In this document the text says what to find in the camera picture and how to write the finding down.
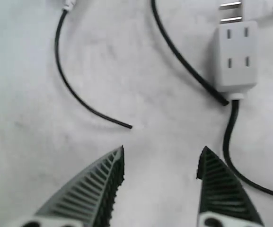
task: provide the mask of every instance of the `outlet socket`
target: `outlet socket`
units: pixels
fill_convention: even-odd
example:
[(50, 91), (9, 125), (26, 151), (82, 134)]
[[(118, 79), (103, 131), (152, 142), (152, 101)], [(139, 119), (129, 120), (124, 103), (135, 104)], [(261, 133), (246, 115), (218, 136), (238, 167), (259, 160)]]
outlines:
[(257, 83), (257, 23), (222, 24), (214, 36), (215, 82), (220, 92), (245, 92)]

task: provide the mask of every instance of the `plug prong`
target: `plug prong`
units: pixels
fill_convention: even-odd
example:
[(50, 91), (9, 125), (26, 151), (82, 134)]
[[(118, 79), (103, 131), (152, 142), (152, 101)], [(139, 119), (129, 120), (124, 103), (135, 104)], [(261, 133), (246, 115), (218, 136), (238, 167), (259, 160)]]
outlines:
[(227, 9), (236, 9), (241, 6), (241, 1), (225, 3), (220, 5), (220, 10), (227, 10)]

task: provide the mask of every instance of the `white plug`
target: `white plug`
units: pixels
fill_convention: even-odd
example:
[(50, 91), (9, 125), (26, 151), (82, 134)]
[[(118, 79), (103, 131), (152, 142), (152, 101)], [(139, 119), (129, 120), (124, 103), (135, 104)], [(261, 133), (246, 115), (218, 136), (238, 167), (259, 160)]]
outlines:
[(76, 0), (66, 0), (63, 10), (70, 12), (76, 4)]
[(255, 21), (240, 16), (223, 19), (215, 32), (216, 89), (230, 100), (242, 99), (257, 84), (257, 31)]

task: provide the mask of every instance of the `power cord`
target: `power cord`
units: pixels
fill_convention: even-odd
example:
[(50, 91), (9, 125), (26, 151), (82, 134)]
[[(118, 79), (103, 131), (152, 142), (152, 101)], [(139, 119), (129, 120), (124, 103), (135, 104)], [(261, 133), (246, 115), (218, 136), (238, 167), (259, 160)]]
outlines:
[(182, 65), (186, 68), (186, 70), (188, 70), (189, 73), (203, 86), (203, 88), (205, 88), (207, 90), (207, 92), (210, 93), (211, 96), (213, 96), (223, 106), (228, 105), (229, 101), (226, 100), (224, 98), (224, 96), (220, 92), (218, 92), (213, 86), (211, 86), (204, 78), (202, 78), (199, 75), (199, 73), (187, 62), (187, 60), (182, 56), (182, 54), (175, 47), (175, 45), (171, 41), (169, 35), (167, 34), (167, 32), (160, 20), (159, 13), (156, 8), (155, 0), (151, 0), (151, 7), (152, 7), (152, 12), (153, 12), (154, 18), (155, 18), (156, 23), (159, 27), (159, 30), (160, 30), (162, 36), (164, 37), (165, 41), (167, 42), (169, 48), (173, 52), (173, 54), (182, 63)]
[(230, 139), (231, 135), (238, 117), (238, 111), (239, 111), (239, 100), (233, 100), (232, 101), (232, 111), (231, 111), (231, 116), (229, 119), (229, 123), (225, 132), (224, 140), (223, 140), (223, 156), (225, 158), (225, 161), (228, 165), (228, 167), (232, 170), (232, 172), (243, 182), (247, 183), (253, 188), (256, 188), (262, 192), (265, 192), (269, 195), (273, 196), (273, 191), (267, 188), (264, 188), (253, 181), (249, 180), (246, 178), (244, 175), (242, 175), (234, 166), (232, 163), (231, 157), (230, 157), (230, 152), (229, 152), (229, 145), (230, 145)]
[(90, 112), (92, 112), (93, 114), (95, 114), (96, 116), (99, 116), (107, 121), (110, 121), (112, 123), (121, 125), (125, 128), (128, 129), (132, 129), (132, 125), (126, 124), (124, 122), (118, 121), (114, 118), (108, 117), (102, 113), (100, 113), (99, 111), (93, 109), (91, 106), (89, 106), (84, 100), (82, 100), (78, 94), (74, 91), (74, 89), (72, 88), (72, 86), (70, 85), (70, 83), (68, 82), (63, 70), (62, 70), (62, 65), (60, 62), (60, 54), (59, 54), (59, 40), (60, 40), (60, 35), (61, 35), (61, 29), (62, 29), (62, 25), (64, 23), (64, 20), (68, 14), (68, 12), (70, 10), (72, 10), (73, 6), (75, 4), (75, 1), (68, 1), (68, 3), (66, 3), (66, 5), (64, 6), (63, 12), (62, 12), (62, 16), (60, 18), (59, 24), (57, 26), (57, 30), (56, 30), (56, 34), (55, 34), (55, 41), (54, 41), (54, 54), (55, 54), (55, 60), (56, 60), (56, 65), (57, 65), (57, 69), (60, 73), (60, 76), (62, 78), (62, 81), (64, 82), (66, 88), (70, 91), (70, 93), (73, 95), (73, 97), (83, 106), (85, 107), (87, 110), (89, 110)]
[[(230, 7), (238, 8), (242, 2), (234, 4), (223, 4), (220, 9), (230, 9)], [(191, 75), (221, 104), (226, 106), (229, 102), (221, 95), (220, 92), (227, 93), (229, 99), (232, 100), (232, 113), (224, 135), (223, 155), (228, 167), (242, 181), (250, 186), (273, 196), (273, 191), (264, 188), (242, 175), (233, 165), (230, 153), (229, 143), (233, 132), (234, 125), (237, 120), (239, 110), (239, 99), (244, 97), (247, 90), (254, 87), (257, 83), (257, 24), (254, 21), (243, 21), (245, 15), (242, 8), (240, 17), (225, 18), (221, 20), (221, 24), (217, 31), (215, 46), (218, 47), (216, 87), (217, 90), (208, 84), (196, 70), (184, 59), (182, 54), (177, 50), (164, 26), (161, 23), (155, 0), (151, 0), (151, 7), (159, 30), (167, 42), (169, 48), (183, 66), (191, 73)], [(244, 65), (242, 64), (242, 56), (244, 56)]]

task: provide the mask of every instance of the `white connector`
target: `white connector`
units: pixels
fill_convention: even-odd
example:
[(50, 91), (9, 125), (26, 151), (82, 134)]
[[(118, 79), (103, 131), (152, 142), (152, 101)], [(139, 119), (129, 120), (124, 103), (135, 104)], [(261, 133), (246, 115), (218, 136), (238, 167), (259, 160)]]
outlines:
[(221, 22), (214, 36), (216, 89), (230, 100), (242, 99), (257, 84), (257, 23)]
[(66, 0), (63, 10), (70, 12), (76, 4), (76, 0)]

